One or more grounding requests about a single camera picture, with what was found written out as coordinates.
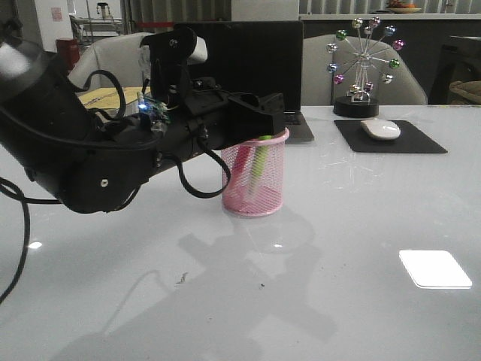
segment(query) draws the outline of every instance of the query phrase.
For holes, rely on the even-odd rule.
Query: mouse pad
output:
[[[363,153],[447,153],[447,150],[417,129],[407,120],[393,120],[401,130],[399,138],[391,141],[372,139],[363,130],[361,120],[335,120],[347,144]]]

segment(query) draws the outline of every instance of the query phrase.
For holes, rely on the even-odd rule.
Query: glossy tabletop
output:
[[[479,361],[481,108],[388,106],[446,154],[354,153],[330,107],[285,149],[284,205],[255,219],[193,198],[171,169],[126,209],[33,205],[25,271],[0,306],[0,359]],[[47,198],[0,150],[2,177]],[[185,164],[203,190],[218,165]],[[21,208],[0,195],[0,288]],[[400,250],[450,252],[464,289],[415,285]]]

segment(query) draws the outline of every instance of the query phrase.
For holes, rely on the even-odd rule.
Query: pen holder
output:
[[[221,151],[231,171],[222,193],[228,211],[248,217],[272,214],[283,204],[284,144],[289,130],[265,140],[245,141]],[[222,173],[222,185],[227,178]]]

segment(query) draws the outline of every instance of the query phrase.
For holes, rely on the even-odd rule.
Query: laptop screen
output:
[[[207,45],[207,61],[191,78],[214,77],[229,92],[282,93],[286,111],[301,110],[301,21],[178,23]]]

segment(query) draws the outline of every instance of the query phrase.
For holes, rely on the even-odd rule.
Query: office chair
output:
[[[348,36],[351,44],[356,46],[359,42],[357,37]],[[339,49],[330,54],[326,51],[327,44],[336,43]],[[425,105],[428,104],[425,91],[409,68],[401,58],[400,53],[384,42],[371,40],[373,46],[371,53],[379,50],[385,51],[377,53],[375,56],[384,60],[393,58],[399,59],[400,67],[390,69],[383,62],[375,62],[374,68],[368,69],[369,80],[374,83],[371,96],[377,99],[380,105]],[[353,49],[346,41],[336,41],[334,35],[321,35],[313,38],[304,39],[303,60],[302,60],[302,105],[332,105],[334,99],[346,95],[349,85],[355,83],[354,67],[345,74],[342,84],[333,84],[333,74],[328,73],[326,68],[330,63],[343,64],[354,59]],[[347,67],[342,67],[336,73],[343,72]],[[381,72],[394,75],[394,80],[390,84],[382,82]]]
[[[95,70],[106,70],[118,79],[122,86],[142,86],[142,71],[138,64],[138,49],[142,39],[149,32],[119,35],[94,42],[82,54],[68,78],[82,87],[88,76]],[[90,90],[112,87],[112,83],[101,75],[94,75]]]

